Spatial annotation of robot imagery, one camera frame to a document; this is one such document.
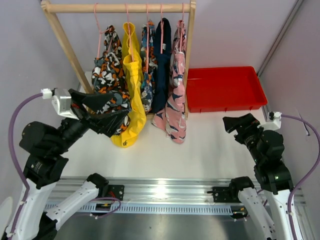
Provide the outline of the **navy blue shorts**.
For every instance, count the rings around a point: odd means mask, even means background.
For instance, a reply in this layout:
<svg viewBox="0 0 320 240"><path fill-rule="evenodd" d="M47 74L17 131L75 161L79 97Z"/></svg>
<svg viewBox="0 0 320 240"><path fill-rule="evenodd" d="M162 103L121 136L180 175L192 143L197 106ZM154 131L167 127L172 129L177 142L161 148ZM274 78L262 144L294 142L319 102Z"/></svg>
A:
<svg viewBox="0 0 320 240"><path fill-rule="evenodd" d="M172 31L167 18L163 18L163 54L160 53L161 46L161 24L155 31L154 36L154 55L157 60L157 70L154 74L155 91L151 105L151 113L155 114L165 107L168 99L170 60L172 54Z"/></svg>

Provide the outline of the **pink whale print shorts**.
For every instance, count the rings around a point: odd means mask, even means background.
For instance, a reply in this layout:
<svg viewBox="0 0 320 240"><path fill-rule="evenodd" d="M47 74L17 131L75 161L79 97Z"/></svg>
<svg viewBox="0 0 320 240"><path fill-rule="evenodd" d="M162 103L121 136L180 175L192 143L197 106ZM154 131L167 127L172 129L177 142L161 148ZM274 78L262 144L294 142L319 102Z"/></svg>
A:
<svg viewBox="0 0 320 240"><path fill-rule="evenodd" d="M165 131L166 136L177 144L184 143L187 132L185 62L186 57L183 52L171 52L168 99L164 109L158 111L152 120L155 127Z"/></svg>

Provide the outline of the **blue orange patterned shorts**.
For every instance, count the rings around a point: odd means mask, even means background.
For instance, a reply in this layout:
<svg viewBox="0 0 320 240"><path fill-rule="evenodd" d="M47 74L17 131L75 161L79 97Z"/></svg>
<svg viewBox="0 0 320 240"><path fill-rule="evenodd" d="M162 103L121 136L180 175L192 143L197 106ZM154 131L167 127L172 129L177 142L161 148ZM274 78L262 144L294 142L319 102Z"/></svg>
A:
<svg viewBox="0 0 320 240"><path fill-rule="evenodd" d="M142 27L140 57L143 80L140 86L140 97L146 114L152 109L155 93L154 73L158 68L158 62L154 55L155 32L155 24L151 20L148 20L147 24Z"/></svg>

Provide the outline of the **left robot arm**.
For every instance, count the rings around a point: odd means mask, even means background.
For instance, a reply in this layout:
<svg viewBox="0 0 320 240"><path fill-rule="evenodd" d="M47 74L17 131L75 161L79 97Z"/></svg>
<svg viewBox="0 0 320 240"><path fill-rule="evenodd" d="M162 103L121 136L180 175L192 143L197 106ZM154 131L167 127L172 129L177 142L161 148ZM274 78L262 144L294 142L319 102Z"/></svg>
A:
<svg viewBox="0 0 320 240"><path fill-rule="evenodd" d="M122 197L113 196L109 181L98 173L87 177L82 186L64 201L46 210L51 192L68 163L64 157L69 148L88 130L111 137L129 113L121 106L103 114L95 114L103 104L112 107L121 103L120 94L90 94L74 89L44 88L32 99L49 99L56 113L62 116L59 127L39 121L25 126L19 146L29 156L20 167L14 147L14 125L23 108L13 112L8 129L8 146L13 165L22 181L22 190L16 209L6 199L0 207L0 234L4 240L52 240L62 225L90 202L109 201L109 214L118 212Z"/></svg>

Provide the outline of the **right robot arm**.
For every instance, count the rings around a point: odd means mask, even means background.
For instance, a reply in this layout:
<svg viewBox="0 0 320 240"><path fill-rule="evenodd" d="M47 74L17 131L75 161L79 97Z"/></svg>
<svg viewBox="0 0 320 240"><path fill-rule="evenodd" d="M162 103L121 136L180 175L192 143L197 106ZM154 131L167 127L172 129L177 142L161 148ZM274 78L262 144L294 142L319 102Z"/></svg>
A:
<svg viewBox="0 0 320 240"><path fill-rule="evenodd" d="M241 202L265 240L301 240L303 234L294 204L298 187L293 184L289 169L283 162L284 137L278 133L284 114L269 112L261 124L251 113L239 117L223 117L227 133L244 145L254 160L254 175L269 204L271 214L258 202L258 192L247 176L233 178L228 196Z"/></svg>

